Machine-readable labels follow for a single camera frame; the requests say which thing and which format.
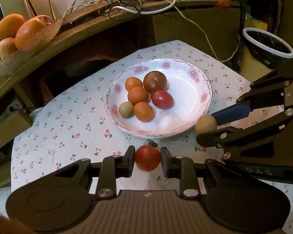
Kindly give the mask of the pale round kiwi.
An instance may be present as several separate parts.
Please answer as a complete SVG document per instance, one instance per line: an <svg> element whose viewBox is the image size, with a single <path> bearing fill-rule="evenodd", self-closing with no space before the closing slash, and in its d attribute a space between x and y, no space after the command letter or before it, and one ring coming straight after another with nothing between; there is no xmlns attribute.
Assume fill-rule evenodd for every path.
<svg viewBox="0 0 293 234"><path fill-rule="evenodd" d="M211 132L217 129L216 119L211 115L201 116L195 124L195 133L197 135Z"/></svg>

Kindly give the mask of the round red stemmed tomato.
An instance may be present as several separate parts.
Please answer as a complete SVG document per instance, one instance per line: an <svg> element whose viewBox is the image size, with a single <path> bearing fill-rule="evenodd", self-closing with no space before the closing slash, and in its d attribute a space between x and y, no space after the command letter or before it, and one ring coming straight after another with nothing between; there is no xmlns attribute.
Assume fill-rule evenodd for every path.
<svg viewBox="0 0 293 234"><path fill-rule="evenodd" d="M157 146L156 142L148 141L146 145L142 145L136 150L135 164L140 170L151 172L158 167L161 154Z"/></svg>

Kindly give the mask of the brown kiwi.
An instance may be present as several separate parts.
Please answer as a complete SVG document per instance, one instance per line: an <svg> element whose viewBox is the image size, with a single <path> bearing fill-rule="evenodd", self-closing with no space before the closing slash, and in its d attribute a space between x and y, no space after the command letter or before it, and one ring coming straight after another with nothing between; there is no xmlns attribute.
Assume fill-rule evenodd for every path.
<svg viewBox="0 0 293 234"><path fill-rule="evenodd" d="M119 114L123 118L131 118L134 115L134 105L131 102L125 101L119 106Z"/></svg>

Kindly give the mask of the large orange tangerine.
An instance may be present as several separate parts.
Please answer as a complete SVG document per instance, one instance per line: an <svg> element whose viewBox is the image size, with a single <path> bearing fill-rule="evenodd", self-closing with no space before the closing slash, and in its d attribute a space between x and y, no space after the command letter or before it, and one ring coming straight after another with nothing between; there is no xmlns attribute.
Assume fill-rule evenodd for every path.
<svg viewBox="0 0 293 234"><path fill-rule="evenodd" d="M154 111L152 107L146 102L139 102L134 106L134 114L136 118L142 122L149 122L154 117Z"/></svg>

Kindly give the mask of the oval red tomato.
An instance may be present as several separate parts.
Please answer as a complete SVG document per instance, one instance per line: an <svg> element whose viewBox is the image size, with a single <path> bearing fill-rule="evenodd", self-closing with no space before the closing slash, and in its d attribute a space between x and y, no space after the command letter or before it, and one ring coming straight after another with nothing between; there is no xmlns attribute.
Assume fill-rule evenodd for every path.
<svg viewBox="0 0 293 234"><path fill-rule="evenodd" d="M170 109L174 103L174 99L171 94L165 90L155 91L151 96L151 101L160 109Z"/></svg>

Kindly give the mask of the small orange tangerine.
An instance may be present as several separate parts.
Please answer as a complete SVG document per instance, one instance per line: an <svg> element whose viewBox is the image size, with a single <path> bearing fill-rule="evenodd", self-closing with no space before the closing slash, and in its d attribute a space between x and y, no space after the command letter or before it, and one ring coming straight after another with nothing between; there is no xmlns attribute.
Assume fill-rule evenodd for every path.
<svg viewBox="0 0 293 234"><path fill-rule="evenodd" d="M145 88L141 86L134 87L129 90L127 94L127 99L133 105L136 105L139 102L148 102L149 100L149 93L146 91Z"/></svg>

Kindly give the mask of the oval orange tangerine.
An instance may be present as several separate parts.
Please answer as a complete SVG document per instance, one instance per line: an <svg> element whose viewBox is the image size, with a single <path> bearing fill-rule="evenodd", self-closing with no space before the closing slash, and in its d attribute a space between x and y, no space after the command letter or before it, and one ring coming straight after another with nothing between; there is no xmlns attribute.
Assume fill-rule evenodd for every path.
<svg viewBox="0 0 293 234"><path fill-rule="evenodd" d="M143 82L137 78L137 77L128 77L125 81L125 88L127 91L130 91L131 89L135 87L142 87Z"/></svg>

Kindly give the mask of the large dark red tomato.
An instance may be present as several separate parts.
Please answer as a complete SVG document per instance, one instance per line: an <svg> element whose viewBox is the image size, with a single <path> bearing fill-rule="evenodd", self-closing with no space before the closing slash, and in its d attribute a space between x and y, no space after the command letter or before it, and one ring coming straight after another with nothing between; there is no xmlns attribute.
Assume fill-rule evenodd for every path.
<svg viewBox="0 0 293 234"><path fill-rule="evenodd" d="M149 93L157 90L164 90L167 85L166 76L160 71L151 71L145 75L143 79L143 86Z"/></svg>

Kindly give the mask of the wooden tv cabinet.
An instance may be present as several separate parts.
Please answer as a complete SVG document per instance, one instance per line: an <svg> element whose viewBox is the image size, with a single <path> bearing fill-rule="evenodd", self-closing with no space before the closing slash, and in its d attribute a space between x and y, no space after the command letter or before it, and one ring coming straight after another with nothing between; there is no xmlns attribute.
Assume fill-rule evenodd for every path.
<svg viewBox="0 0 293 234"><path fill-rule="evenodd" d="M180 2L175 9L158 15L135 18L120 14L112 19L92 19L57 36L54 41L61 44L60 52L46 57L21 85L40 95L37 83L46 79L53 100L81 80L138 50L176 40L223 64L237 46L239 19L236 4L221 9L211 1Z"/></svg>

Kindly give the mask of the black flat device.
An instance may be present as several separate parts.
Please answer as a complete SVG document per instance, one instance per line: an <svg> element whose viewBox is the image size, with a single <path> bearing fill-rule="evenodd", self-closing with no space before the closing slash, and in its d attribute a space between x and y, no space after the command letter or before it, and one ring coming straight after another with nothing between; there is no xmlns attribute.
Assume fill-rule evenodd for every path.
<svg viewBox="0 0 293 234"><path fill-rule="evenodd" d="M105 2L84 6L81 9L68 13L63 19L62 26L66 27L67 25L74 26L80 24L86 19L95 17L99 10L107 9L109 7L110 4Z"/></svg>

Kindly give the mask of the front orange on tray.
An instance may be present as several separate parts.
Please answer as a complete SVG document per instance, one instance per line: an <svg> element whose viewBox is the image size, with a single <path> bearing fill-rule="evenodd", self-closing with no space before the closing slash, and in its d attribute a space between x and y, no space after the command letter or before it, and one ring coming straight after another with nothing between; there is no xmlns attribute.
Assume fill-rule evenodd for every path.
<svg viewBox="0 0 293 234"><path fill-rule="evenodd" d="M38 18L32 18L26 21L17 31L15 36L15 46L21 50L26 42L36 35L46 24Z"/></svg>

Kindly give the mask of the orange on tray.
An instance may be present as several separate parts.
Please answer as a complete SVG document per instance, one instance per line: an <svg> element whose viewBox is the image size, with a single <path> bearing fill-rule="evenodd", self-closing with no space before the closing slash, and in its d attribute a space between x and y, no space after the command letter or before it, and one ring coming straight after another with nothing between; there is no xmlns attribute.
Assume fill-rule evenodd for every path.
<svg viewBox="0 0 293 234"><path fill-rule="evenodd" d="M25 23L20 14L9 14L0 21L0 40L8 37L14 38L19 28Z"/></svg>
<svg viewBox="0 0 293 234"><path fill-rule="evenodd" d="M36 35L46 24L38 18L32 18L26 21L17 31L15 36L15 46L21 50L26 42Z"/></svg>

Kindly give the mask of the red apple on tray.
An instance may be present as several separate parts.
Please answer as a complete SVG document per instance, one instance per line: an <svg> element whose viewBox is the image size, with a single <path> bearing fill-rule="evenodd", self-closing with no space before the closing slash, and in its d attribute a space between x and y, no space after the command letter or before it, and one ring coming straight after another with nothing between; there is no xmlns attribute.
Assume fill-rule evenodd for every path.
<svg viewBox="0 0 293 234"><path fill-rule="evenodd" d="M35 18L40 19L46 26L52 25L54 20L47 15L38 15Z"/></svg>

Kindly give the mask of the yellow apple on tray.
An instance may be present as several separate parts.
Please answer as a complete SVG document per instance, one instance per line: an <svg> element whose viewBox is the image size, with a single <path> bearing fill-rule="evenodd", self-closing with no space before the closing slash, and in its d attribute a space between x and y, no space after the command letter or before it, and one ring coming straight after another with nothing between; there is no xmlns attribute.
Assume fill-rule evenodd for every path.
<svg viewBox="0 0 293 234"><path fill-rule="evenodd" d="M8 37L0 41L0 61L7 55L16 52L18 49L15 46L15 39Z"/></svg>

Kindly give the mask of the top orange on tray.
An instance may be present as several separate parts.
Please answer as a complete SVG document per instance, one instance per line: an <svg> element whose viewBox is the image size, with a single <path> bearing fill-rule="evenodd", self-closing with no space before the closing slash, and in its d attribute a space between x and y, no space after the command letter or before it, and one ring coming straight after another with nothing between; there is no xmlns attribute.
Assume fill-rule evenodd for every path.
<svg viewBox="0 0 293 234"><path fill-rule="evenodd" d="M25 23L20 14L9 14L0 21L0 40L8 37L14 38L19 28Z"/></svg>

